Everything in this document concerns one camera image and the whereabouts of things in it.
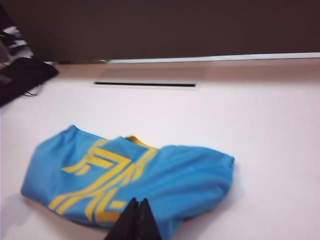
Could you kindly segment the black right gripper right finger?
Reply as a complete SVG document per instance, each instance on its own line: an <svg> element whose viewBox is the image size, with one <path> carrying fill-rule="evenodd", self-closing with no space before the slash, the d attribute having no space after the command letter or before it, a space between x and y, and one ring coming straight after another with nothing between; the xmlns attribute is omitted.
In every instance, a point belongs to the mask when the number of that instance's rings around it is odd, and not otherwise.
<svg viewBox="0 0 320 240"><path fill-rule="evenodd" d="M138 239L161 240L157 223L147 198L144 198L138 209Z"/></svg>

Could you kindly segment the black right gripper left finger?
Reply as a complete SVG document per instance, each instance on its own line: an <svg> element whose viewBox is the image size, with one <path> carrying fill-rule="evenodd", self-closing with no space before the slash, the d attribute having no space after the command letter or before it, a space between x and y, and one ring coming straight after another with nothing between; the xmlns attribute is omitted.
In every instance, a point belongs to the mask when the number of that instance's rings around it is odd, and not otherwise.
<svg viewBox="0 0 320 240"><path fill-rule="evenodd" d="M114 223L105 240L133 240L136 213L138 212L139 202L132 198L126 208Z"/></svg>

